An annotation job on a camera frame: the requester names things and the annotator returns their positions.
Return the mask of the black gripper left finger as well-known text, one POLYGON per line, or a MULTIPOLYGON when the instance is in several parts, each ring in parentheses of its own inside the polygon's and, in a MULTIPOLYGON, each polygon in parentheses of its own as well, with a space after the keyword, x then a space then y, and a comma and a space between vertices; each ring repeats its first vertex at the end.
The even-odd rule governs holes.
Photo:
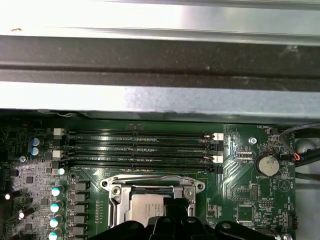
POLYGON ((90 237, 91 240, 175 240, 176 239, 176 199, 164 198, 163 214, 156 217, 154 224, 144 226, 129 220, 113 228, 90 237))

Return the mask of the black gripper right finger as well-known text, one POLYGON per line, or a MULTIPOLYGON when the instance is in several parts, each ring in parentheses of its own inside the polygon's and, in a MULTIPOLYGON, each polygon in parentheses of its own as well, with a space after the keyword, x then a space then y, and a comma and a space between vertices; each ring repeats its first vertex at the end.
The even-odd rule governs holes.
POLYGON ((175 200, 177 240, 271 240, 272 237, 233 221, 220 221, 214 228, 203 224, 197 217, 189 216, 189 202, 175 200))

